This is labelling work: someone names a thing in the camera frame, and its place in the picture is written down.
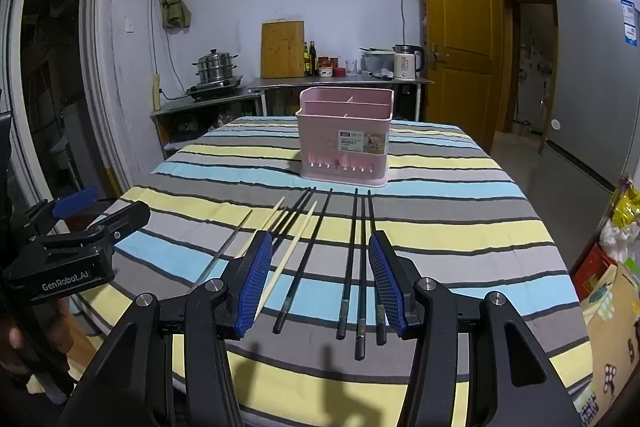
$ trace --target basket label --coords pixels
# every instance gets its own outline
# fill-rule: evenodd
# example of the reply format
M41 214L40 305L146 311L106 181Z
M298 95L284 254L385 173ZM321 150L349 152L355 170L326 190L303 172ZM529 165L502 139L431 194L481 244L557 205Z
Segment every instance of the basket label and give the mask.
M338 131L338 151L385 154L387 135L363 131Z

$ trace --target stainless steel pot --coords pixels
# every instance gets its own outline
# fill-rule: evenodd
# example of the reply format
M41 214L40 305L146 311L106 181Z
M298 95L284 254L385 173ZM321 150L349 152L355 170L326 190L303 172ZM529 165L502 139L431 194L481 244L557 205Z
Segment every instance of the stainless steel pot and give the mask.
M211 50L209 55L201 57L193 65L198 67L198 73L201 84L207 84L209 82L220 82L221 80L228 80L234 76L234 68L232 59L237 55L231 55L229 53L218 53L217 50Z

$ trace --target human hand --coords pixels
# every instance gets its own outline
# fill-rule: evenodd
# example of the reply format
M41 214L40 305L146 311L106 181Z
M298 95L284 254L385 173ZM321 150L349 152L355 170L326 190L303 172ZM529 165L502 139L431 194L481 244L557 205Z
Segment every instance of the human hand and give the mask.
M55 302L55 306L56 316L45 336L52 346L66 355L74 343L68 320L69 299L60 299ZM22 363L17 352L23 346L24 336L15 325L14 320L9 315L0 315L0 365L11 373L28 375L30 371Z

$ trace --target door handle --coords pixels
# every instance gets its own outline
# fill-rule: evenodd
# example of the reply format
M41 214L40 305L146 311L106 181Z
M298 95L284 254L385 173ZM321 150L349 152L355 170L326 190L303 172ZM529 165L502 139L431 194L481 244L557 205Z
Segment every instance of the door handle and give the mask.
M440 53L438 51L438 45L437 44L432 44L431 45L431 57L429 60L429 67L431 68L431 70L435 70L435 68L438 65L438 62L444 62L446 63L446 60L442 60L443 58L448 58L449 54L448 53Z

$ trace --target blue gripper pad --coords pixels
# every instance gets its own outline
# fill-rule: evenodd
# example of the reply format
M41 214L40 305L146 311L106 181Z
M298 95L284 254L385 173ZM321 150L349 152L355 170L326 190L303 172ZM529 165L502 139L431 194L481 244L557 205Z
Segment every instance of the blue gripper pad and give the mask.
M398 337L411 338L410 330L420 325L413 283L382 230L374 232L369 239L369 264L389 325Z
M89 208L96 201L98 201L98 190L95 187L87 187L56 201L56 206L53 207L51 215L56 219L66 219L81 210Z
M252 240L249 249L243 259L242 266L236 274L241 286L236 289L238 294L238 311L233 329L238 339L254 325L255 312L262 295L264 283L271 266L273 248L271 247L271 235L266 232L258 232Z

